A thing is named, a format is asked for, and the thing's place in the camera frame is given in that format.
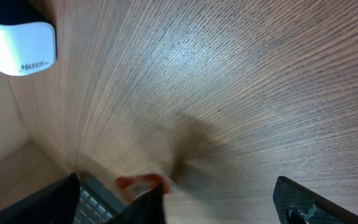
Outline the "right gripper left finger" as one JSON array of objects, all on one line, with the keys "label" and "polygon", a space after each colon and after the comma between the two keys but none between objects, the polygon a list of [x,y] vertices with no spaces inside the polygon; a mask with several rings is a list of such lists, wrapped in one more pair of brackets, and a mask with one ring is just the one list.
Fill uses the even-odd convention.
[{"label": "right gripper left finger", "polygon": [[72,224],[80,200],[80,180],[73,172],[0,210],[0,224]]}]

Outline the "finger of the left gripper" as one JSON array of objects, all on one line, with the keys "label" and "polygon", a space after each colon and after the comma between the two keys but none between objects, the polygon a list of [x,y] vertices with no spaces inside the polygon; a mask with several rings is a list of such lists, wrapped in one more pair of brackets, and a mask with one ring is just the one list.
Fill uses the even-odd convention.
[{"label": "finger of the left gripper", "polygon": [[108,224],[166,224],[163,185],[135,199]]}]

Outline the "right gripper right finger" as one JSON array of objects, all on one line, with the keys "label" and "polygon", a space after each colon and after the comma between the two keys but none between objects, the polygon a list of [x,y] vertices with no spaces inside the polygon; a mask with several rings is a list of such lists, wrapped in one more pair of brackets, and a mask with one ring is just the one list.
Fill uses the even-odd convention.
[{"label": "right gripper right finger", "polygon": [[358,215],[285,176],[276,181],[273,202],[281,224],[358,224]]}]

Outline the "red stick sachet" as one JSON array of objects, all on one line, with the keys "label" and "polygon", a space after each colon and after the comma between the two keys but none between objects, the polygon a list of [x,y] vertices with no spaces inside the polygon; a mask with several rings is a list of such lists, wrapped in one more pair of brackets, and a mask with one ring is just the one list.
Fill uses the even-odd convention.
[{"label": "red stick sachet", "polygon": [[133,202],[136,198],[162,185],[163,194],[170,192],[168,182],[158,174],[142,174],[132,176],[120,176],[114,184],[119,189],[126,202]]}]

